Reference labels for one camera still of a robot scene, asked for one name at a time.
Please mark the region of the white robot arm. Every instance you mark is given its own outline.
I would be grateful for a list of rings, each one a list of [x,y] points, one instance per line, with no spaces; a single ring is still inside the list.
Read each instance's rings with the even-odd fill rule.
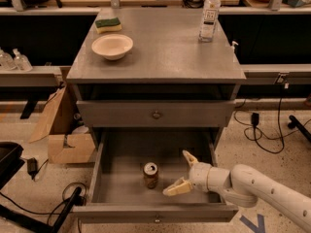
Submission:
[[[190,166],[189,177],[181,177],[167,186],[162,193],[176,196],[191,192],[216,192],[225,201],[251,208],[263,200],[286,216],[306,233],[311,233],[311,199],[287,186],[277,183],[260,171],[237,164],[231,170],[199,162],[187,150],[183,156]]]

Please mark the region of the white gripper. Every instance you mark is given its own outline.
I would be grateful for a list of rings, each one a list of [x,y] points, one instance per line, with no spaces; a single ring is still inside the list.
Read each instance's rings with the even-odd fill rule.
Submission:
[[[190,166],[190,180],[181,177],[162,191],[165,196],[189,193],[193,188],[202,192],[223,192],[231,187],[230,172],[227,169],[198,162],[197,158],[187,150],[183,150],[183,156]]]

